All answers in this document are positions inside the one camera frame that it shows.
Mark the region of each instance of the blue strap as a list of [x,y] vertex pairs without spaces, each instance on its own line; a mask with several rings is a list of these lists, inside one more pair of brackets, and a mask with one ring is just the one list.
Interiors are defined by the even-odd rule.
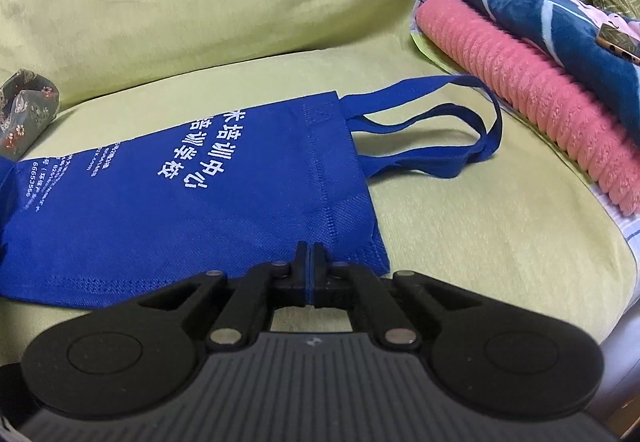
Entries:
[[[371,121],[366,114],[394,108],[434,92],[447,83],[484,89],[495,109],[495,122],[489,132],[482,118],[473,110],[444,103],[427,112],[416,115],[397,125],[381,125]],[[364,175],[369,178],[388,169],[418,169],[433,177],[452,178],[460,174],[471,162],[481,162],[493,155],[502,138],[502,115],[500,105],[493,92],[475,76],[429,76],[405,79],[401,82],[368,94],[353,94],[340,99],[342,114],[351,132],[393,133],[437,115],[453,115],[472,127],[480,136],[469,146],[427,146],[414,148],[385,157],[359,155]]]

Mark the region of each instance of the blue tote bag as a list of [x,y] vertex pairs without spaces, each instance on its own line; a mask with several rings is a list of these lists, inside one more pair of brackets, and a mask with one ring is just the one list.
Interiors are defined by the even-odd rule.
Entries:
[[[447,83],[484,89],[496,120],[441,104],[398,125],[366,114]],[[478,140],[386,157],[356,152],[351,132],[391,133],[455,115]],[[289,260],[296,242],[322,242],[334,259],[389,271],[366,179],[393,169],[455,177],[500,144],[497,100],[473,76],[401,81],[369,94],[335,92],[207,117],[65,157],[1,159],[0,294],[93,308],[219,269],[241,276]]]

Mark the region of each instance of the pink rolled blanket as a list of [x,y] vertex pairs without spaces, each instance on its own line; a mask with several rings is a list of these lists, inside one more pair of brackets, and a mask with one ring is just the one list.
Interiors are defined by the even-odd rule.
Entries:
[[594,95],[551,58],[462,0],[427,0],[416,21],[447,55],[557,143],[623,214],[640,209],[640,150]]

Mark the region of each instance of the gray ribbed panel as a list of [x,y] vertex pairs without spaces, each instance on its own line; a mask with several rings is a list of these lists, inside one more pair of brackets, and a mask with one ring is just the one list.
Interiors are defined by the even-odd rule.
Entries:
[[360,333],[262,333],[247,350],[211,356],[196,381],[156,411],[108,422],[41,411],[21,431],[33,442],[617,440],[582,413],[519,424],[466,409],[414,356],[385,352]]

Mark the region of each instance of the smartphone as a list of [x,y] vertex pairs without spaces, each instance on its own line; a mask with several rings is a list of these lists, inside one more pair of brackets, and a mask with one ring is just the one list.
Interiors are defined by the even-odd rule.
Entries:
[[623,60],[640,66],[640,42],[615,27],[603,24],[596,36],[596,43]]

